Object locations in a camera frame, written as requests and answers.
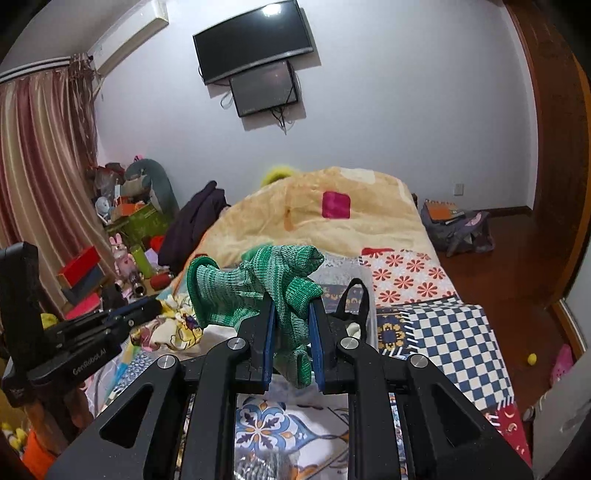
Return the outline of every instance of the black television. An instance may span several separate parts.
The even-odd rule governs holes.
[[[314,50],[296,0],[269,4],[193,36],[204,83]]]
[[[287,60],[233,75],[230,88],[240,117],[298,101],[293,72]]]

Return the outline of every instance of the wooden floor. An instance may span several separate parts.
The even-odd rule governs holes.
[[[564,265],[532,217],[492,218],[496,247],[487,254],[460,254],[440,261],[463,301],[484,307],[507,364],[519,410],[546,392],[550,371],[565,343],[544,310],[553,280]],[[527,356],[535,353],[535,366]]]

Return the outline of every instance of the plush toy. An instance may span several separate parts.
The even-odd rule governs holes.
[[[270,169],[269,172],[263,177],[261,181],[261,187],[266,187],[277,180],[286,179],[292,177],[298,173],[297,170],[287,166],[279,165]]]
[[[138,271],[134,257],[127,251],[119,233],[115,235],[115,238],[109,237],[109,242],[115,257],[115,272],[121,280],[126,281],[133,272]]]
[[[27,443],[27,434],[23,429],[13,430],[9,423],[2,422],[2,433],[10,446],[22,456],[24,453],[25,444]]]
[[[108,220],[111,211],[109,199],[107,197],[98,197],[95,202],[95,210],[98,216]]]
[[[52,313],[42,313],[41,323],[43,324],[43,330],[47,330],[49,327],[53,327],[59,323],[59,320]]]
[[[150,202],[154,208],[169,219],[178,214],[178,203],[170,185],[168,175],[162,165],[150,158],[136,156],[134,162],[125,170],[125,180],[132,180],[138,176],[147,176],[141,180],[143,186],[150,185]]]

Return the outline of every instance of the air conditioner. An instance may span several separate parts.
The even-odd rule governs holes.
[[[127,55],[168,25],[166,4],[160,0],[142,2],[127,11],[92,46],[96,71],[107,75]]]

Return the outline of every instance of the black strap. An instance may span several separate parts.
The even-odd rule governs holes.
[[[359,304],[359,312],[357,314],[349,313],[345,311],[347,305],[347,297],[349,296],[349,290],[355,286],[361,286],[363,289],[363,295],[361,297],[361,303]],[[361,329],[361,341],[367,343],[368,329],[367,320],[369,314],[369,292],[365,284],[360,278],[353,278],[349,283],[349,286],[343,293],[343,296],[339,300],[339,306],[336,308],[336,312],[332,315],[348,324],[357,323]]]

